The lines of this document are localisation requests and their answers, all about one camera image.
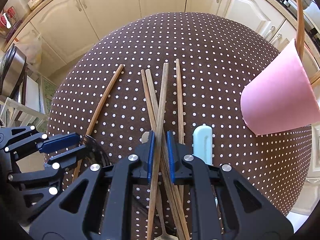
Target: table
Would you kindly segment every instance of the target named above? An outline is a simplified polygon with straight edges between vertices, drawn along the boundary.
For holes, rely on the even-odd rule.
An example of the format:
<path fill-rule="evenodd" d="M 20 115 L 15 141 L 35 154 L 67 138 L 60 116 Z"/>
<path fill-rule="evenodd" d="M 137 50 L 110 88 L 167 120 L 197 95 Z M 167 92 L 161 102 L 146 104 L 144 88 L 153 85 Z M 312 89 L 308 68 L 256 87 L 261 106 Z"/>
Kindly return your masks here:
<path fill-rule="evenodd" d="M 213 128 L 213 165 L 230 163 L 286 215 L 299 196 L 311 157 L 311 125 L 255 136 L 244 124 L 240 96 L 279 54 L 251 29 L 206 13 L 159 13 L 110 33 L 76 64 L 52 101 L 48 134 L 84 134 L 90 118 L 119 64 L 125 64 L 94 127 L 93 137 L 111 163 L 130 155 L 150 123 L 141 81 L 150 69 L 159 98 L 162 66 L 169 63 L 165 130 L 178 133 L 175 59 L 180 59 L 183 83 L 185 143 L 202 124 Z M 88 166 L 83 162 L 82 170 Z M 72 174 L 66 174 L 68 187 Z M 174 223 L 165 198 L 169 231 Z M 132 237 L 146 237 L 149 187 L 134 187 Z M 190 196 L 184 211 L 191 231 Z M 155 219 L 154 236 L 161 234 Z"/>

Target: pink container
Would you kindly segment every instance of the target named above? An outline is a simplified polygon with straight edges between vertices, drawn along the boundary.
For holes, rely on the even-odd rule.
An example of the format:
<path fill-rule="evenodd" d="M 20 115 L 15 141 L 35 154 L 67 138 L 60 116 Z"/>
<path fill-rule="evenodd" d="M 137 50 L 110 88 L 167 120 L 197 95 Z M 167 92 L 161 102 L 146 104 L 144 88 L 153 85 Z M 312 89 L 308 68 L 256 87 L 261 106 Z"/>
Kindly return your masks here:
<path fill-rule="evenodd" d="M 242 91 L 244 122 L 256 135 L 320 121 L 320 110 L 294 39 Z"/>

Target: polka dot tablecloth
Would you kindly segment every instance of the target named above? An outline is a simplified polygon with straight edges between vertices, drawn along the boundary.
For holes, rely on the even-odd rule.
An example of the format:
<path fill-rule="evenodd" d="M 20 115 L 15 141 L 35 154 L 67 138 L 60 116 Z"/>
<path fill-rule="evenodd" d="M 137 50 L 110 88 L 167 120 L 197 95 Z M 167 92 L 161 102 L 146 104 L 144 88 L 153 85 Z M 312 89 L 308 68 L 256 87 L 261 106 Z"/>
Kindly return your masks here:
<path fill-rule="evenodd" d="M 255 136 L 244 124 L 240 110 L 244 86 L 278 54 L 277 49 L 251 29 L 215 15 L 162 13 L 143 18 L 107 35 L 72 69 L 52 101 L 48 133 L 85 134 L 113 73 L 119 64 L 125 64 L 92 134 L 109 155 L 110 162 L 117 163 L 130 155 L 141 143 L 142 134 L 150 130 L 141 70 L 151 70 L 159 99 L 162 66 L 168 62 L 164 129 L 173 130 L 177 137 L 175 59 L 179 58 L 186 145 L 192 146 L 192 133 L 197 126 L 210 125 L 213 165 L 230 163 L 286 215 L 307 175 L 311 126 Z M 84 161 L 81 170 L 87 166 Z M 72 172 L 69 172 L 64 187 L 71 181 Z M 163 185 L 160 186 L 165 223 L 168 232 L 174 233 L 169 203 Z M 134 186 L 131 239 L 146 237 L 149 192 L 149 187 Z M 191 232 L 187 189 L 184 212 Z M 161 234 L 158 217 L 153 234 Z"/>

